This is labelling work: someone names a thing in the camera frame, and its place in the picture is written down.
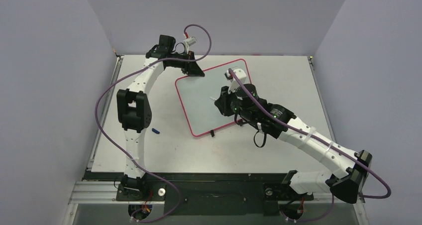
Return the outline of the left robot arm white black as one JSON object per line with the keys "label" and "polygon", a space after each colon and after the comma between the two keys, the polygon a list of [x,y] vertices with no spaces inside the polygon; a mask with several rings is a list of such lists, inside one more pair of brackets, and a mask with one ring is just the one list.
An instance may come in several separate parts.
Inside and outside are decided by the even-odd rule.
{"label": "left robot arm white black", "polygon": [[145,56],[142,72],[125,90],[120,89],[116,93],[118,121],[124,130],[126,151],[129,154],[121,180],[121,192],[135,200],[143,200],[150,195],[144,172],[144,139],[152,122],[148,94],[167,67],[180,68],[182,73],[188,76],[205,75],[194,61],[194,53],[190,50],[190,46],[196,42],[195,37],[186,36],[182,41],[184,51],[177,53],[174,52],[175,38],[160,35],[159,43]]}

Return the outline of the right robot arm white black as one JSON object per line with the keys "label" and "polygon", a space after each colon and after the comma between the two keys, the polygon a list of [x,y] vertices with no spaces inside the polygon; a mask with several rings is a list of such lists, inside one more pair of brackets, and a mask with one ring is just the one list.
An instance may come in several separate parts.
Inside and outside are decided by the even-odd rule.
{"label": "right robot arm white black", "polygon": [[259,105],[241,87],[230,90],[223,86],[214,103],[219,112],[234,116],[238,125],[248,124],[264,137],[271,136],[296,147],[326,168],[316,172],[291,170],[280,186],[282,195],[292,199],[296,195],[331,193],[343,202],[355,204],[368,177],[364,167],[370,166],[372,155],[335,143],[282,105],[259,98],[253,84],[245,87]]}

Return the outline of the pink framed whiteboard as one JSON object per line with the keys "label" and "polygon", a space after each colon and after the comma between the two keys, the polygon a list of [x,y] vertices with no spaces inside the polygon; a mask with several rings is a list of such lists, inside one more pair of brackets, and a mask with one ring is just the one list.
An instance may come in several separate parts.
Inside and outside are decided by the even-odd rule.
{"label": "pink framed whiteboard", "polygon": [[243,69],[248,76],[245,83],[251,82],[244,59],[205,69],[204,77],[184,76],[175,81],[176,91],[193,137],[200,137],[209,134],[211,130],[216,131],[234,124],[234,116],[221,115],[210,99],[219,97],[221,87],[230,86],[230,81],[224,75],[229,68]]}

